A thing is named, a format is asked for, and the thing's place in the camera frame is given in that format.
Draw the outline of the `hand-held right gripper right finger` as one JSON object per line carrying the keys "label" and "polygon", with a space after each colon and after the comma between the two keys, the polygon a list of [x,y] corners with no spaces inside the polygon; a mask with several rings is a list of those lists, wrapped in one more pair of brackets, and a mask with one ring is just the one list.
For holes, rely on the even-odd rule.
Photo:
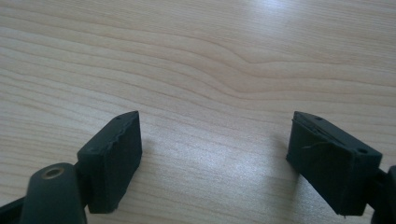
{"label": "hand-held right gripper right finger", "polygon": [[342,216],[360,216],[382,154],[326,119],[293,115],[287,161]]}

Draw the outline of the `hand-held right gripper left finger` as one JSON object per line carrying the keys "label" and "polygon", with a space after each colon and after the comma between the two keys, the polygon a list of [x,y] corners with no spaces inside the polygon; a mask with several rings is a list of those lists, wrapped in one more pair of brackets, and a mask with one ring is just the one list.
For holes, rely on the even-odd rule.
{"label": "hand-held right gripper left finger", "polygon": [[112,119],[78,152],[82,195],[92,214],[114,212],[142,158],[139,113]]}

